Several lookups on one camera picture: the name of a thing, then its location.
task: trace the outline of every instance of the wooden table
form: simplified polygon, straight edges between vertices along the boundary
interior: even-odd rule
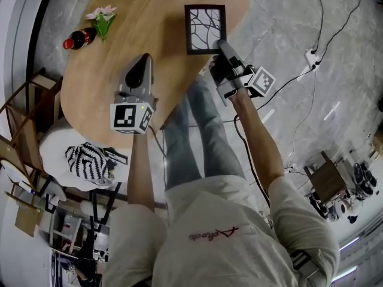
[[[130,148],[132,135],[110,129],[110,104],[121,70],[139,54],[152,55],[153,94],[159,98],[152,125],[158,130],[209,59],[186,55],[184,5],[226,5],[229,33],[244,17],[250,0],[91,0],[85,14],[108,4],[117,7],[108,39],[103,44],[97,37],[88,47],[70,53],[61,104],[71,126],[87,139]]]

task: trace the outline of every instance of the tile floor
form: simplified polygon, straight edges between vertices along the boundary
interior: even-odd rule
[[[44,66],[54,77],[63,75],[68,54],[62,49],[62,41],[76,28],[88,1],[50,1],[39,35],[36,69]],[[326,42],[343,25],[358,1],[323,0],[325,13],[318,52],[324,50]],[[255,67],[263,66],[276,77],[270,97],[302,73],[306,66],[304,53],[315,44],[320,22],[319,0],[251,0],[246,18],[229,36],[229,42],[246,62]],[[269,116],[265,126],[275,139],[285,166],[294,163],[302,172],[304,165],[316,162],[321,150],[326,150],[332,158],[351,148],[358,150],[361,157],[367,155],[369,134],[374,133],[382,119],[376,108],[383,94],[382,38],[383,7],[376,0],[362,0],[345,30],[329,46],[318,71],[289,84],[259,111],[261,118]],[[222,119],[231,120],[235,115],[233,108],[224,107],[209,73],[205,79]],[[254,103],[259,107],[266,100],[255,99]],[[243,143],[232,123],[226,123],[225,129],[247,181],[259,197],[260,209],[265,209]],[[202,146],[197,128],[190,128],[190,140],[202,170]],[[154,141],[150,152],[156,200],[163,201],[164,165]],[[288,177],[302,194],[309,191],[311,186],[306,176],[290,173]]]

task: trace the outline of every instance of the forearm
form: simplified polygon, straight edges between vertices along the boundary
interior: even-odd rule
[[[246,89],[240,89],[232,102],[244,128],[247,143],[260,183],[266,192],[276,178],[283,176],[281,154],[259,118]]]
[[[127,179],[127,201],[154,210],[153,183],[151,181],[148,137],[135,135]]]

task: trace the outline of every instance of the white t-shirt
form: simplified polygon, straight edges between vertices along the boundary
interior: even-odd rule
[[[339,246],[326,221],[285,177],[269,189],[274,229],[256,212],[237,176],[215,176],[169,190],[171,223],[144,206],[111,214],[106,287],[328,286]],[[303,250],[320,271],[305,279],[290,254]]]

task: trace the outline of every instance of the black and white striped cloth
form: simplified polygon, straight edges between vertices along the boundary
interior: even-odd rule
[[[112,185],[113,174],[108,171],[107,157],[102,150],[86,142],[70,146],[65,151],[69,170],[81,179],[97,185]]]

